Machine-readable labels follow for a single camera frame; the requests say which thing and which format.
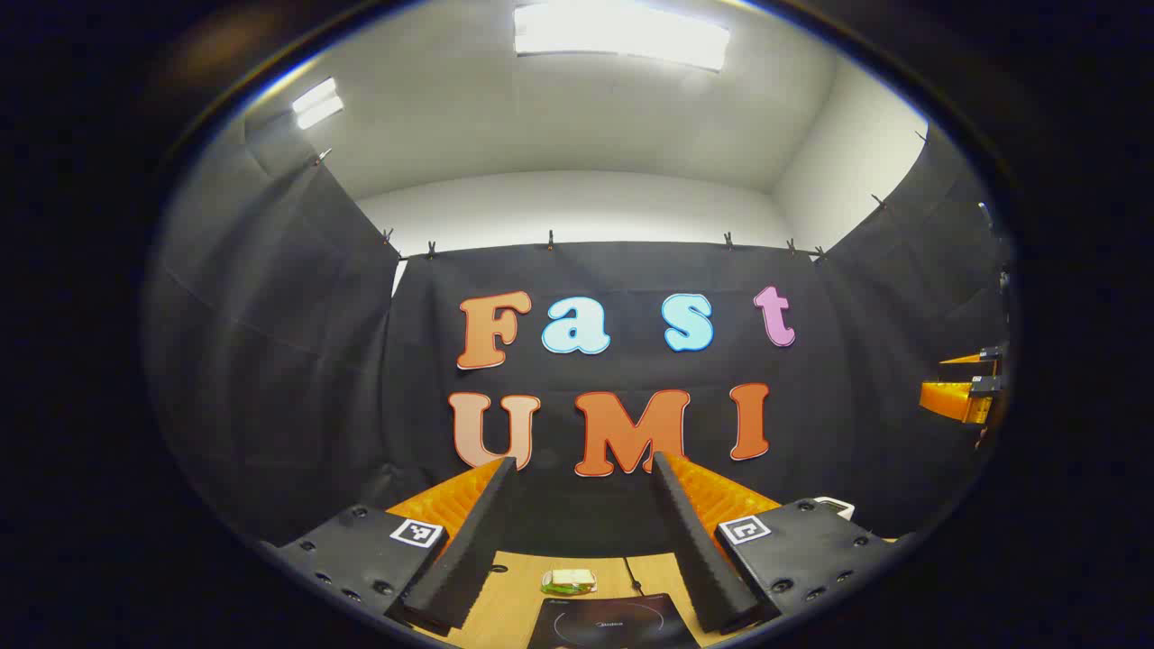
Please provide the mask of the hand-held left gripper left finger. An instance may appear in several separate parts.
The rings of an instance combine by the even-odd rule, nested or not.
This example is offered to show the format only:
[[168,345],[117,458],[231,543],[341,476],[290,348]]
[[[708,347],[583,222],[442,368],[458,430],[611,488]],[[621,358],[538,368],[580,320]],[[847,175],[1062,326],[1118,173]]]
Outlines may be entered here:
[[351,505],[262,555],[366,622],[445,635],[482,591],[518,488],[516,462],[499,458],[391,510]]

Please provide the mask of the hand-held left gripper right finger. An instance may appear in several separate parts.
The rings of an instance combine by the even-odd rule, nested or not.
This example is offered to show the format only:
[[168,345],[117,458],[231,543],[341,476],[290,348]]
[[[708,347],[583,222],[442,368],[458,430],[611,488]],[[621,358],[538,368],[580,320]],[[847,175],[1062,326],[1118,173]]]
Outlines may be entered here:
[[859,525],[834,498],[778,503],[657,453],[655,503],[700,628],[779,633],[835,607],[911,550]]

